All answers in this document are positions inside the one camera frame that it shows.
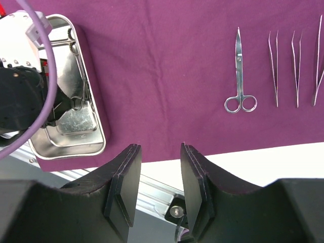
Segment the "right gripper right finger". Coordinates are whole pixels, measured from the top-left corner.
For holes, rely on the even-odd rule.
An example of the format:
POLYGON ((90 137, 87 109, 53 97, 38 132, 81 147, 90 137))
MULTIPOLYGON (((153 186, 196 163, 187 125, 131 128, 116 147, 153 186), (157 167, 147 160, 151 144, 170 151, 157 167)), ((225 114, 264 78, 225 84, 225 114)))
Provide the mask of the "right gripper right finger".
POLYGON ((209 161, 192 145, 181 144, 181 175, 188 229, 198 242, 216 217, 215 190, 244 194, 260 189, 209 161))

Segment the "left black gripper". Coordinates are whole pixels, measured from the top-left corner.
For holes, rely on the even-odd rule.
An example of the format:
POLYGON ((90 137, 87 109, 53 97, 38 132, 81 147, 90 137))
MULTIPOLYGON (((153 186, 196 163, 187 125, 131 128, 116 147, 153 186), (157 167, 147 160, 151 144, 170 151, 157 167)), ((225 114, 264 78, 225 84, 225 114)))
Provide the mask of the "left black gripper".
POLYGON ((34 123, 45 104, 48 77, 24 66, 1 68, 1 134, 25 131, 34 123))

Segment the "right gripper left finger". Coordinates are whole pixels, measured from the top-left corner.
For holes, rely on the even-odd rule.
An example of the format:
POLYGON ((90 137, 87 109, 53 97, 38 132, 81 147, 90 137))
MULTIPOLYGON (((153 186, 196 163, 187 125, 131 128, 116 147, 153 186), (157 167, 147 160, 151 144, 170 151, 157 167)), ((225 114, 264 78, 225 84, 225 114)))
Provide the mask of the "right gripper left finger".
POLYGON ((119 155, 61 187, 91 242, 126 242, 134 225, 142 151, 131 144, 119 155))

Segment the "steel instrument tray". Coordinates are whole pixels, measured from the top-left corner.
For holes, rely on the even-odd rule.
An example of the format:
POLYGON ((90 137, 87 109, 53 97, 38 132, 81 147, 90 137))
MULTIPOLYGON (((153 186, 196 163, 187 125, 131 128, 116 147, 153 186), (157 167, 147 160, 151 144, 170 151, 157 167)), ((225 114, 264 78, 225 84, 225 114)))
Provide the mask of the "steel instrument tray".
POLYGON ((32 136, 30 148, 44 160, 98 155, 106 146, 106 137, 85 33, 63 15, 47 19, 52 26, 49 39, 57 67, 57 96, 62 101, 55 106, 56 121, 32 136))

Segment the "purple surgical cloth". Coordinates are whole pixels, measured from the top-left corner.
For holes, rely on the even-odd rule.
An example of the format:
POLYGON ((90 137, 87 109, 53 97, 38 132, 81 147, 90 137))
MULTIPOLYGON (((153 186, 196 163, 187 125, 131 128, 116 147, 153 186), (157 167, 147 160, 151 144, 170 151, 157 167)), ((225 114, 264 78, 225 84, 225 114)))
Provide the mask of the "purple surgical cloth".
POLYGON ((100 166, 131 143, 145 162, 176 159, 181 143, 219 154, 323 141, 323 91, 311 106, 314 52, 323 1, 36 1, 87 37, 108 122, 105 151, 39 160, 45 171, 100 166), (235 38, 240 28, 244 94, 256 109, 228 113, 236 96, 235 38), (268 36, 278 31, 278 108, 268 36), (291 40, 301 42, 296 107, 291 40))

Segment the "steel forceps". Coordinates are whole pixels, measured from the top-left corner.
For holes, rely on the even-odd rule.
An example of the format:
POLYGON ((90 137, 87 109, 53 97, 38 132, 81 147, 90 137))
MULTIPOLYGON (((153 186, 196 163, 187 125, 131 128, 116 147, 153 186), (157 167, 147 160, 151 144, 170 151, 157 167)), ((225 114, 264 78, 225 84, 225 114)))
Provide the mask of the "steel forceps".
POLYGON ((301 42, 302 34, 300 35, 298 42, 295 41, 296 32, 293 32, 291 47, 293 57, 293 75, 295 82, 295 93, 296 93, 296 107, 299 107, 299 87, 300 87, 300 73, 301 73, 301 42))
POLYGON ((312 106, 315 106, 317 103, 319 87, 323 80, 323 70, 321 70, 320 66, 320 38, 321 38, 321 28, 322 28, 322 19, 323 14, 319 17, 319 24, 318 24, 318 32, 317 32, 317 39, 316 39, 316 49, 315 49, 315 89, 312 99, 312 106))
POLYGON ((271 77, 274 85, 275 106, 278 108, 278 31, 275 33, 275 39, 271 38, 272 32, 268 36, 268 49, 270 58, 271 77))

